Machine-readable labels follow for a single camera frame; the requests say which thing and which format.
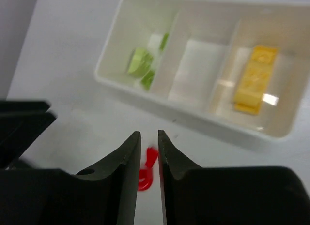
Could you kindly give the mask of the long yellow lego brick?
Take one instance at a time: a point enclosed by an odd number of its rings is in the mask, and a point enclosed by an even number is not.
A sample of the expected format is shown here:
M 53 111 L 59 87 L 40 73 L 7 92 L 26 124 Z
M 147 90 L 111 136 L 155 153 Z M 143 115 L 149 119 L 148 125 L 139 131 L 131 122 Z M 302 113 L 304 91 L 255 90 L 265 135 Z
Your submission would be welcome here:
M 237 111 L 257 115 L 266 93 L 278 48 L 258 45 L 252 50 L 233 97 L 233 106 Z

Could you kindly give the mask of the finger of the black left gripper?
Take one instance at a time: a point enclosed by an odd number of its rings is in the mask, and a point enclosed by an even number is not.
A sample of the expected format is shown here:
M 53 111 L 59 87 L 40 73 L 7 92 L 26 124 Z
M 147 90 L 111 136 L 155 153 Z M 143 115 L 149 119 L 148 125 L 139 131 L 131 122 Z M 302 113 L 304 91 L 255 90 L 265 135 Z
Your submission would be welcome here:
M 47 101 L 0 102 L 0 167 L 9 168 L 57 118 Z

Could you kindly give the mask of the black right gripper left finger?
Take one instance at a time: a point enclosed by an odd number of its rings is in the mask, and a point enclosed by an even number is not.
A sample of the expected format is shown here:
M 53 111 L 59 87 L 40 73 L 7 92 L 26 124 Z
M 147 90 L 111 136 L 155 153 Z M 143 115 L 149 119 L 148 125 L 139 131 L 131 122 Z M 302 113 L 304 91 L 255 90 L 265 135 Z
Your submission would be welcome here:
M 75 175 L 61 169 L 0 173 L 3 225 L 131 225 L 140 168 L 138 131 Z

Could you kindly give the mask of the red lego wing piece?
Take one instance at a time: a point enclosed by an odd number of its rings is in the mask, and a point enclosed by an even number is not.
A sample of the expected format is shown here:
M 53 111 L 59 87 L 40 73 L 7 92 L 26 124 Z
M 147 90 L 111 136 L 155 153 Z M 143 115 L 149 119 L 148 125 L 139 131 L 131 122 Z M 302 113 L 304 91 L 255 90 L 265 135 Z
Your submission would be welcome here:
M 147 168 L 152 168 L 154 166 L 157 158 L 158 158 L 158 150 L 153 146 L 148 147 L 146 150 L 145 166 Z

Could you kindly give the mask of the small green lego brick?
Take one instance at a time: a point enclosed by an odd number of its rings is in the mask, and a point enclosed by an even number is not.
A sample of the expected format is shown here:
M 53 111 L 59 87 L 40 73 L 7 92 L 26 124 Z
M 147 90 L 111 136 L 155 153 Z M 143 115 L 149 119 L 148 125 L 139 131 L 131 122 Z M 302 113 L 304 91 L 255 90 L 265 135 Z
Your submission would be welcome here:
M 163 35 L 154 33 L 151 35 L 147 48 L 153 55 L 153 60 L 150 64 L 149 70 L 147 71 L 146 75 L 140 80 L 140 84 L 145 91 L 149 91 L 151 88 L 156 71 L 159 68 L 159 64 L 161 63 L 161 59 L 168 38 L 169 33 L 165 33 Z

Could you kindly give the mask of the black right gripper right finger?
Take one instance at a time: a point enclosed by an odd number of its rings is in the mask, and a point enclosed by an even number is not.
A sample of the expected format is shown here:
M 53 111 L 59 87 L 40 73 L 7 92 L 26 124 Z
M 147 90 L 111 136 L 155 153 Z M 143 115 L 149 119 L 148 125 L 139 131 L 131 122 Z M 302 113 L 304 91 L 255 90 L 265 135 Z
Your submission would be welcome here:
M 166 225 L 307 225 L 310 198 L 283 166 L 204 168 L 158 131 Z

